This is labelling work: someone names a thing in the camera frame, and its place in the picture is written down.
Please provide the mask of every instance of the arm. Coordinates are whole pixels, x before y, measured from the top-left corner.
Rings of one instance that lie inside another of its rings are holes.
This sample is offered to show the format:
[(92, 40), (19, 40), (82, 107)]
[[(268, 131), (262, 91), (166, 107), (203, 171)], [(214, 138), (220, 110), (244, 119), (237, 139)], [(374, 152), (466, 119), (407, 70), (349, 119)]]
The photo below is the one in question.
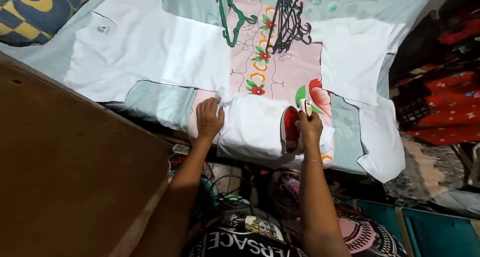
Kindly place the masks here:
[(305, 148), (299, 196), (303, 248), (309, 257), (350, 257), (324, 176), (319, 146), (322, 121), (315, 112), (310, 122), (303, 112), (300, 119)]
[(205, 157), (223, 126), (224, 112), (216, 115), (219, 101), (209, 98), (197, 106), (198, 138), (177, 174), (163, 193), (132, 257), (179, 256), (189, 217), (200, 185)]

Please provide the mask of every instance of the woman's left hand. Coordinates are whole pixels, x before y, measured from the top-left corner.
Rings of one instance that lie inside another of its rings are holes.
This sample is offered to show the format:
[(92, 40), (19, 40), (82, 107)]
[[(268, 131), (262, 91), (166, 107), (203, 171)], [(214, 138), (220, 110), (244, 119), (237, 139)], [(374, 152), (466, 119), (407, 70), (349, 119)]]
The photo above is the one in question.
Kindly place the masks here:
[(197, 106), (197, 129), (198, 137), (205, 137), (212, 139), (220, 132), (223, 127), (225, 113), (223, 108), (218, 110), (217, 106), (220, 101), (216, 98), (209, 98), (204, 100)]

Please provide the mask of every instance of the hand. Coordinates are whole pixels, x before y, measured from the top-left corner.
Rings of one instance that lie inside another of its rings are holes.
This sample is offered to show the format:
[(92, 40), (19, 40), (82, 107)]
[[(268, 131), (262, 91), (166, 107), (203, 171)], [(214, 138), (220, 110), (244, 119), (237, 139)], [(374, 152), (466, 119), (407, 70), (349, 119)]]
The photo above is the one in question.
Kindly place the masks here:
[(205, 137), (213, 140), (223, 127), (225, 113), (223, 107), (218, 110), (217, 106), (220, 101), (216, 98), (204, 100), (197, 106), (197, 129), (198, 137)]
[(300, 111), (300, 133), (305, 152), (320, 151), (320, 136), (324, 129), (322, 120), (318, 116), (318, 113), (311, 113), (311, 120), (308, 120), (307, 115)]

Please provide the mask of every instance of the woman's right hand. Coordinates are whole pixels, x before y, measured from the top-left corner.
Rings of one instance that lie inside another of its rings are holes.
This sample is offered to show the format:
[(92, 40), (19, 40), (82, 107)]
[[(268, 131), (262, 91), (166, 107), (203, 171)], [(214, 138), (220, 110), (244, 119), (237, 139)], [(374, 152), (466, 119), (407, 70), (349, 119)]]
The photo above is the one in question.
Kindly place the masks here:
[(305, 153), (320, 151), (320, 136), (324, 129), (318, 113), (312, 112), (311, 118), (309, 121), (306, 113), (300, 111), (300, 132)]

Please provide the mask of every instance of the white t-shirt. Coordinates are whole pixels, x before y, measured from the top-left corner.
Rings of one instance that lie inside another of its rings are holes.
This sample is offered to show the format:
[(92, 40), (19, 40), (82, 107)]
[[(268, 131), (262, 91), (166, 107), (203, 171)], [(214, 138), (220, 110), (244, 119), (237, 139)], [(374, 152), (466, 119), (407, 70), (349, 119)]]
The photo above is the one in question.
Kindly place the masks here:
[(99, 102), (123, 102), (137, 81), (216, 91), (230, 83), (223, 28), (181, 18), (162, 0), (105, 0), (76, 33), (65, 84)]

